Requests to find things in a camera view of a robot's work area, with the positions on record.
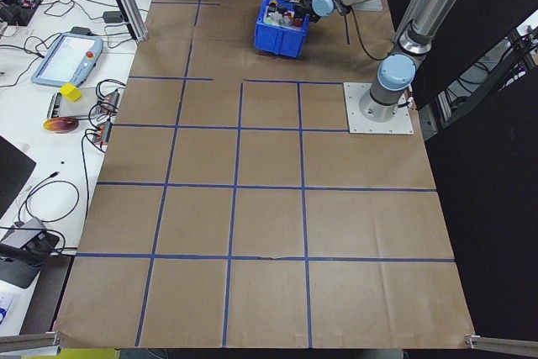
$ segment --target power adapter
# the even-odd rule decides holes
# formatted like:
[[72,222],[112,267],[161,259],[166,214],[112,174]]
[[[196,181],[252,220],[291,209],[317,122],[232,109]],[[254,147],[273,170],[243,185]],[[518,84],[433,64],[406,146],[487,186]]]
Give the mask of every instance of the power adapter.
[[104,12],[103,20],[105,23],[123,23],[124,16],[121,15],[121,12]]

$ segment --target black panel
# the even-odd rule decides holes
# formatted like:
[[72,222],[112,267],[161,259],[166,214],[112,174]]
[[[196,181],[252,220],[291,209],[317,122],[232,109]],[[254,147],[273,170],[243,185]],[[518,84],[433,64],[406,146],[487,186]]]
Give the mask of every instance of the black panel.
[[479,335],[538,341],[538,69],[426,142]]
[[0,218],[23,189],[34,167],[35,162],[0,136]]
[[[389,2],[394,25],[398,26],[409,0]],[[432,101],[537,9],[538,0],[458,0],[414,80],[419,108]]]
[[41,268],[28,313],[20,334],[40,334],[52,330],[67,277],[74,261],[72,256],[48,256]]

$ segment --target brown paper floor covering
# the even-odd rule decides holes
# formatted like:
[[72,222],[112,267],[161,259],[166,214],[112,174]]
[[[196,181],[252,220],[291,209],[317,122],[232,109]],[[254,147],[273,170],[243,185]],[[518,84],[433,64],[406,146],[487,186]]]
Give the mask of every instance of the brown paper floor covering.
[[[261,0],[153,0],[55,327],[74,347],[457,348],[472,333],[413,136],[347,132],[352,22],[258,51]],[[359,13],[391,47],[388,11]]]

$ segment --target electronic device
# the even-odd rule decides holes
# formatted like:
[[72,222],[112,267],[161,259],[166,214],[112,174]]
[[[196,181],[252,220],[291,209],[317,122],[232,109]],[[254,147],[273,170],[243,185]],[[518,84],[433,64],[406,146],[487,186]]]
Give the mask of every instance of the electronic device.
[[37,218],[32,218],[18,228],[8,230],[1,242],[15,248],[23,248],[36,235],[45,231],[43,222]]
[[23,189],[35,162],[0,136],[0,218]]
[[98,37],[64,33],[54,41],[31,80],[53,87],[80,86],[102,51],[103,40]]
[[[47,119],[59,117],[73,117],[77,119],[87,119],[90,109],[98,103],[98,98],[95,94],[84,94],[75,102],[67,100],[61,92],[57,92],[52,96],[47,113]],[[92,110],[91,118],[96,118],[103,114],[101,108]]]
[[8,292],[0,292],[0,324],[8,315],[9,308],[13,302],[14,294]]
[[35,10],[43,0],[23,0],[20,4],[10,4],[8,6],[0,5],[0,20],[5,21],[9,25],[18,25],[26,27]]
[[40,272],[44,256],[0,243],[0,279],[26,289]]

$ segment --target blue plastic bin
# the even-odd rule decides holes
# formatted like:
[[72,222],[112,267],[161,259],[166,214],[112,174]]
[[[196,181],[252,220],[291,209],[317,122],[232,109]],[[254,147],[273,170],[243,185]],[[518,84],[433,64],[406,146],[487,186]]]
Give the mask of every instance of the blue plastic bin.
[[[271,0],[262,0],[260,13],[256,20],[256,32],[254,33],[254,46],[258,50],[266,50],[276,55],[291,56],[297,58],[301,55],[306,34],[309,31],[309,16],[303,20],[301,30],[289,29],[264,23],[266,7]],[[293,10],[293,5],[286,0],[277,0],[286,4],[288,10]]]

